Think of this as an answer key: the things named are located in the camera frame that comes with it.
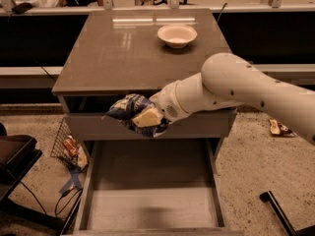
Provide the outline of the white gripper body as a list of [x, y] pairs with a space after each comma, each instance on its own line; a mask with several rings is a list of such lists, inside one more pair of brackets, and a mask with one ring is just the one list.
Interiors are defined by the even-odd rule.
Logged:
[[190, 116], [182, 109], [177, 100], [176, 88], [178, 84], [179, 82], [175, 81], [150, 97], [150, 101], [155, 104], [163, 118], [169, 122], [176, 122]]

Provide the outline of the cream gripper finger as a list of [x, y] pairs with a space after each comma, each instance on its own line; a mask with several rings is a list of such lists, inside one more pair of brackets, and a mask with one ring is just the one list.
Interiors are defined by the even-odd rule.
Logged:
[[144, 109], [132, 118], [132, 122], [139, 128], [152, 127], [160, 123], [163, 115], [156, 108]]

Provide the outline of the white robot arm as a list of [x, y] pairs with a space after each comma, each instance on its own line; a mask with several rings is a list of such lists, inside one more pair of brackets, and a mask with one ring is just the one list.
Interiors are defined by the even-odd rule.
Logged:
[[203, 110], [247, 104], [278, 120], [309, 143], [315, 141], [315, 92], [273, 79], [244, 59], [218, 53], [200, 73], [175, 81], [151, 97], [132, 118], [139, 128], [189, 117]]

